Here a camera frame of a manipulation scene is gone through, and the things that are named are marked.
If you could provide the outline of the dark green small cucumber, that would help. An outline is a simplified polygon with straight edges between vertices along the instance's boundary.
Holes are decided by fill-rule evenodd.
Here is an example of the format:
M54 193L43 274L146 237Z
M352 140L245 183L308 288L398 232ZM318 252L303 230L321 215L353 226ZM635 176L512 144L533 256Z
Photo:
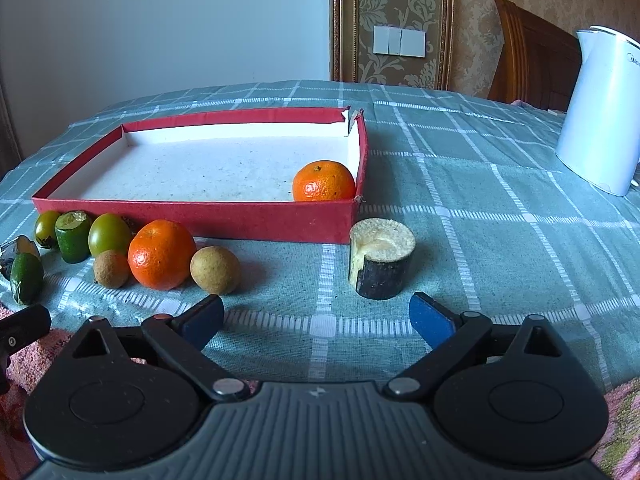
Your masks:
M30 252L18 254L11 266L11 292L18 304L28 306L39 297L43 285L40 259Z

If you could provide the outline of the dark cut sugarcane piece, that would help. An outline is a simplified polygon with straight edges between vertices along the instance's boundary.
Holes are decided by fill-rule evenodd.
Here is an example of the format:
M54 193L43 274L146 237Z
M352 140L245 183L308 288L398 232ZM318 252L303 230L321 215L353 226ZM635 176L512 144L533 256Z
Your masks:
M25 235L19 235L13 240L1 244L1 265L8 266L19 254L32 254L36 258L40 258L36 243Z

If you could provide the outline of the dark sugarcane stub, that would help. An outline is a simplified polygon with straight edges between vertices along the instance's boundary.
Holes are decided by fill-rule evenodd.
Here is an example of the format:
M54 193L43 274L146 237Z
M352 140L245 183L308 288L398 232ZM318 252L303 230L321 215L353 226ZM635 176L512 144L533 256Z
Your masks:
M416 249L413 232L393 219L367 218L349 231L349 284L364 298L386 300L405 286Z

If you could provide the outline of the pink floral towel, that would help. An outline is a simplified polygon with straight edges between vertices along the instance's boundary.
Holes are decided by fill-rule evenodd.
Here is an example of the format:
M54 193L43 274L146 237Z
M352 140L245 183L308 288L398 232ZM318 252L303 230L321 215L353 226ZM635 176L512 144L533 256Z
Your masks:
M21 479L38 464L23 426L27 397L73 336L54 328L47 336L11 356L9 391L1 396L1 478Z

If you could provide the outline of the tan longan fruit large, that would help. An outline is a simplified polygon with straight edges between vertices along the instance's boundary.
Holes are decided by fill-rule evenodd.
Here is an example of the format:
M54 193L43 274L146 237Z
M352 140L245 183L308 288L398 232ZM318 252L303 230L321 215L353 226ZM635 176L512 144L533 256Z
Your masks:
M209 295L231 294L241 281L241 263L233 252L221 246L199 249L190 262L191 278Z

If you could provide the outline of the large orange mandarin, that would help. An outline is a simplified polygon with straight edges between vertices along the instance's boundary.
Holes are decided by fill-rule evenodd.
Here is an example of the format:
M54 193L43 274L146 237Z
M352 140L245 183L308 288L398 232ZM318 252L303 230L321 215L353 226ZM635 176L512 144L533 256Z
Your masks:
M184 226L160 219L137 232L128 248L128 263L142 286L171 290L189 277L195 252L194 238Z

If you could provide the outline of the small brown longan fruit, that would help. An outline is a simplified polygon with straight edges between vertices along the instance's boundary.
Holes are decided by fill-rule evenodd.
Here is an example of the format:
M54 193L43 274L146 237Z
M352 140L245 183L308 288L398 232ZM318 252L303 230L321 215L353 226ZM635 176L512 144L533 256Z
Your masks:
M130 275L127 258L115 249L101 252L93 263L96 281L109 289L119 289L126 284Z

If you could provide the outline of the small green fruit far left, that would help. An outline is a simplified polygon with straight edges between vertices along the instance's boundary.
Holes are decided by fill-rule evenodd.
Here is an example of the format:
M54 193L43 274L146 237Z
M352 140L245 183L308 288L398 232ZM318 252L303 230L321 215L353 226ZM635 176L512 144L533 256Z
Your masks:
M48 210L38 216L35 225L35 241L46 249L58 247L55 234L55 222L61 214L55 210Z

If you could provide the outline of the green cut cucumber piece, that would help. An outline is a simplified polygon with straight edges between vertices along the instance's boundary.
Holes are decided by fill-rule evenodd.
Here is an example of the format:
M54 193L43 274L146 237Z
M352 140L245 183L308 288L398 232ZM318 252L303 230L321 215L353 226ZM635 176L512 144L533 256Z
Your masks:
M66 212L56 219L54 232L65 262L78 263L90 256L88 237L91 223L88 214L82 210Z

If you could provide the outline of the green round fruit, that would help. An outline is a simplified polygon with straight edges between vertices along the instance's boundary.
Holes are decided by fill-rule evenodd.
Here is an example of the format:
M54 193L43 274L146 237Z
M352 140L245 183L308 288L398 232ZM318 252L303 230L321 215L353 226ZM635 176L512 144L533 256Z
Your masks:
M114 250L126 256L132 240L131 230L117 214L101 214L92 222L88 245L93 257Z

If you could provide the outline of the red shallow cardboard box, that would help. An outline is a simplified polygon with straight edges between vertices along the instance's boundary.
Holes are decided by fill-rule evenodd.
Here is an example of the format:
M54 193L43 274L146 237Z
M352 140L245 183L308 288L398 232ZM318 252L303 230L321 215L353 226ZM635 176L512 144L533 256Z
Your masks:
M351 200L293 200L294 176L315 160L343 164L363 186L363 114L270 107L121 124L91 144L32 201L38 211L120 214L139 226L166 219L194 236L345 244L363 192Z

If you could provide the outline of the orange mandarin in box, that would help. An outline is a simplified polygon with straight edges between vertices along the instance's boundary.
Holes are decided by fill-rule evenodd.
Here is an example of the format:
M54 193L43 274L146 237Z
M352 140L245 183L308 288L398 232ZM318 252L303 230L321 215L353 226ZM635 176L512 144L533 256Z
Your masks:
M351 200L356 184L350 171L340 162L316 160L297 171L292 184L296 202Z

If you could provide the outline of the white electric kettle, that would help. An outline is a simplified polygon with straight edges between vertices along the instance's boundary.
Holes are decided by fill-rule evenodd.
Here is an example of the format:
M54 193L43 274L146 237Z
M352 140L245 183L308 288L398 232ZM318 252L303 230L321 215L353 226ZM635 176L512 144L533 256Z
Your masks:
M639 43L599 25L577 37L582 66L555 154L596 188L624 196L639 163Z

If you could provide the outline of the white wall light switch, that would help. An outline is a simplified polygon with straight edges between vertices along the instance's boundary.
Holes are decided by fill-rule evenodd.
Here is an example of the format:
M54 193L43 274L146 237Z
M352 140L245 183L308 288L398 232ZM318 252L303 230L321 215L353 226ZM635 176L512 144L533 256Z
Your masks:
M373 29L374 54L426 57L426 33L424 30L375 25Z

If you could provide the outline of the gold ornate wall panel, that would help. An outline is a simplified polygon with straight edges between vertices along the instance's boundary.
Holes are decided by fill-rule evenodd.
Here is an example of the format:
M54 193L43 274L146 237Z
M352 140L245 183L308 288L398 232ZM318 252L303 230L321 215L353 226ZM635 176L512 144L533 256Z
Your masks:
M454 0L329 0L330 78L446 90ZM421 55L376 50L383 26L424 35Z

